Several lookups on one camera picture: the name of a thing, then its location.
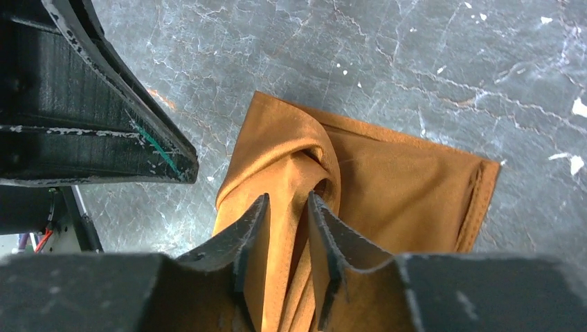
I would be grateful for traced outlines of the orange cloth napkin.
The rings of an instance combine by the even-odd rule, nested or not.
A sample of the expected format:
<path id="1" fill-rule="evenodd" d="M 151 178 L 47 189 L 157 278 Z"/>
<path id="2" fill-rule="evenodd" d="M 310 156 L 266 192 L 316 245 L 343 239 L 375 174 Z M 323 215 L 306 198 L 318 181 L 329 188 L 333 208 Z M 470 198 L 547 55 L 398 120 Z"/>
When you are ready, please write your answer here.
<path id="1" fill-rule="evenodd" d="M 215 232 L 270 198 L 260 331 L 315 331 L 307 199 L 388 252 L 469 252 L 500 164 L 255 92 L 217 200 Z"/>

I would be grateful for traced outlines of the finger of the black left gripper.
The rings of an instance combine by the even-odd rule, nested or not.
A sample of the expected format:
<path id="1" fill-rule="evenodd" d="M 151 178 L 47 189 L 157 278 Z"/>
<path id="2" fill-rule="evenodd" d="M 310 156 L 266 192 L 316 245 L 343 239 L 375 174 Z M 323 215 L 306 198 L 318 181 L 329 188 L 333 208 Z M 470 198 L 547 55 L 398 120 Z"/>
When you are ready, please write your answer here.
<path id="1" fill-rule="evenodd" d="M 90 1 L 1 2 L 2 184 L 193 184 L 198 169 Z"/>

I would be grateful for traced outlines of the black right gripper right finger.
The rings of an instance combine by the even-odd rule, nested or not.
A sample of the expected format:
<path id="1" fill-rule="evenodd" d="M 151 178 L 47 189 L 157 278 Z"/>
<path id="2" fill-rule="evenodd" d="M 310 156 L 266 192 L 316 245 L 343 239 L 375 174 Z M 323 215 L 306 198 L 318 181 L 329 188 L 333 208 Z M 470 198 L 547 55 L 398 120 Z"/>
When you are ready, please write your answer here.
<path id="1" fill-rule="evenodd" d="M 585 331 L 586 285 L 548 256 L 393 255 L 307 200 L 319 331 Z"/>

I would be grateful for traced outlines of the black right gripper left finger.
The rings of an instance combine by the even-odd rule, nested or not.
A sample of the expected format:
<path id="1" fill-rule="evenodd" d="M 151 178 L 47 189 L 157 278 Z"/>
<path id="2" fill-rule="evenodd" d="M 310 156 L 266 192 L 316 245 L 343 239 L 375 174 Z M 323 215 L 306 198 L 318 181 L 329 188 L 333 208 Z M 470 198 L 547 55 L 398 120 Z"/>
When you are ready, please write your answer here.
<path id="1" fill-rule="evenodd" d="M 2 331 L 260 331 L 270 200 L 177 258 L 33 254 L 1 260 Z"/>

